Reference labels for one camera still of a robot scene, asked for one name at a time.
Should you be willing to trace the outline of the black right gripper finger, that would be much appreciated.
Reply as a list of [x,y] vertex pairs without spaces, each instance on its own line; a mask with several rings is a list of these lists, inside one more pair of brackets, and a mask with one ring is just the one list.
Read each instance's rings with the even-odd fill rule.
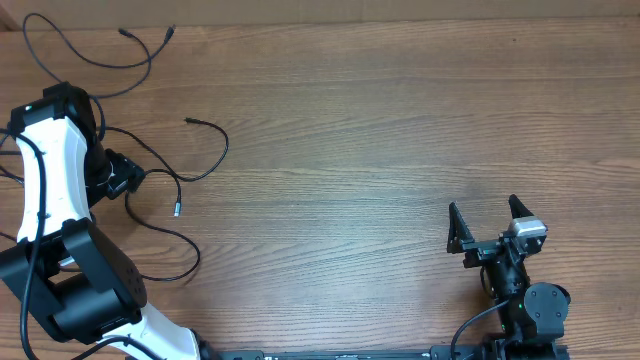
[[449,204],[449,233],[447,242],[448,253],[462,253],[467,244],[474,242],[466,222],[455,202]]
[[509,196],[508,203],[513,219],[533,216],[533,213],[522,203],[516,194],[511,194]]

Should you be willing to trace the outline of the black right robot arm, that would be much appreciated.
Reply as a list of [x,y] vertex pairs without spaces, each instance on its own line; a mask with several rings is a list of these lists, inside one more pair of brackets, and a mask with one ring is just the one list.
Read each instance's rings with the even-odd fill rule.
[[561,286],[531,282],[525,260],[541,252],[548,228],[516,195],[508,203],[508,228],[494,240],[477,241],[452,202],[447,251],[462,254],[464,267],[484,271],[508,336],[520,344],[552,343],[564,336],[571,298]]

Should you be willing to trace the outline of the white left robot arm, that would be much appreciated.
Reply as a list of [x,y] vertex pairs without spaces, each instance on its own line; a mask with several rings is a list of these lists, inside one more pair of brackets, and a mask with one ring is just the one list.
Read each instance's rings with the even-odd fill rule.
[[34,318],[54,340],[88,345],[82,358],[113,346],[130,359],[215,359],[195,331],[152,306],[145,276],[101,230],[91,207],[138,188],[144,171],[103,148],[88,93],[67,82],[16,107],[5,134],[23,160],[24,211],[14,247],[1,254],[1,279],[20,300],[28,358]]

